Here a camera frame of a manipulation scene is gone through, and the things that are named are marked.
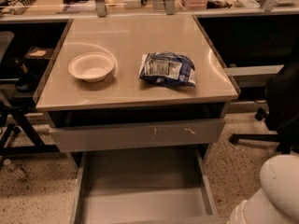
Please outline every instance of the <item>white bowl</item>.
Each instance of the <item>white bowl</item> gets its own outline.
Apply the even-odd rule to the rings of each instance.
[[[90,52],[76,57],[69,65],[68,72],[75,78],[87,82],[104,79],[116,65],[112,55],[104,52]]]

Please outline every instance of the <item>crumpled bag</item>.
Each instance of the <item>crumpled bag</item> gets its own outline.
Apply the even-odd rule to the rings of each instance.
[[[142,56],[139,78],[165,87],[195,87],[194,64],[174,52],[155,52]]]

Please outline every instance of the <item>clear bottle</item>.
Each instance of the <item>clear bottle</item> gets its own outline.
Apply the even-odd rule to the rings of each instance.
[[[10,159],[4,160],[3,164],[7,167],[8,172],[11,173],[17,180],[25,181],[27,179],[27,175],[21,168],[20,164],[14,164]]]

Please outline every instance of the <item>speckled floor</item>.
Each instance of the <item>speckled floor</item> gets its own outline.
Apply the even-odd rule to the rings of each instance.
[[[31,121],[47,144],[48,126],[36,115]],[[227,123],[219,142],[214,144],[205,168],[210,187],[221,217],[228,217],[244,199],[259,187],[259,172],[263,163],[276,155],[277,144],[239,141],[238,146],[228,142],[231,133],[268,133],[264,123],[254,113],[235,113],[225,117]],[[11,145],[30,144],[23,133],[11,138]],[[25,182],[16,181],[0,170],[1,224],[10,223],[69,223],[75,193],[76,174],[64,154],[34,155],[12,158],[22,164],[28,174]]]

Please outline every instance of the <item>drawer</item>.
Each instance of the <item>drawer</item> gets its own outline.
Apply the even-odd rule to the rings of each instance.
[[[51,128],[62,152],[167,147],[217,142],[223,119],[193,119]]]
[[[149,223],[201,218],[210,222],[200,223],[225,223],[218,222],[195,146],[84,153],[70,223]]]

